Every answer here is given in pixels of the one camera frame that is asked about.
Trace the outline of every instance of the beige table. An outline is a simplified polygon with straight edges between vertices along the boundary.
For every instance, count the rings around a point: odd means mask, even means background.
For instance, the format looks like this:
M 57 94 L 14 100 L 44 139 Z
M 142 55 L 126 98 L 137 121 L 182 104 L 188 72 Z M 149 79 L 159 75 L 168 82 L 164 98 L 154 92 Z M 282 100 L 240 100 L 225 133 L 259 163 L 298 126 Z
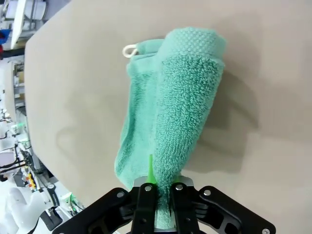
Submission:
M 264 216 L 279 234 L 310 234 L 311 22 L 306 0 L 75 0 L 26 46 L 35 153 L 86 205 L 121 186 L 114 159 L 129 89 L 122 48 L 177 27 L 214 28 L 228 41 L 226 71 L 182 173 Z

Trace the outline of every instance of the terry cloth towel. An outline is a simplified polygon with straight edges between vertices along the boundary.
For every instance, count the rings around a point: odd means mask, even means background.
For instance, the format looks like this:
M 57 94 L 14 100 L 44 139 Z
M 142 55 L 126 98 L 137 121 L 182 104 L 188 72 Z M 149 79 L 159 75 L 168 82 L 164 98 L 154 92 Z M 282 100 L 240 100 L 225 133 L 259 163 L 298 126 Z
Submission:
M 128 189 L 148 175 L 158 184 L 158 228 L 170 228 L 169 188 L 190 157 L 221 80 L 225 40 L 215 31 L 182 28 L 136 45 L 127 65 L 128 114 L 115 173 Z

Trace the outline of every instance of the green towel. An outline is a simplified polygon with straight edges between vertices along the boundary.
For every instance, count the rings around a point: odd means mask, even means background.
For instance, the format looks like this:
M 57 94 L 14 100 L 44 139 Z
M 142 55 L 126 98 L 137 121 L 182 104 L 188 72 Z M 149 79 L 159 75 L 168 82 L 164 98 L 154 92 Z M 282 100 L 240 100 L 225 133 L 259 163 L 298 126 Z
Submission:
M 224 64 L 225 40 L 215 31 L 182 28 L 136 45 L 127 65 L 129 109 L 115 173 L 127 188 L 147 176 L 158 184 L 158 228 L 170 228 L 169 188 L 190 157 L 210 112 Z

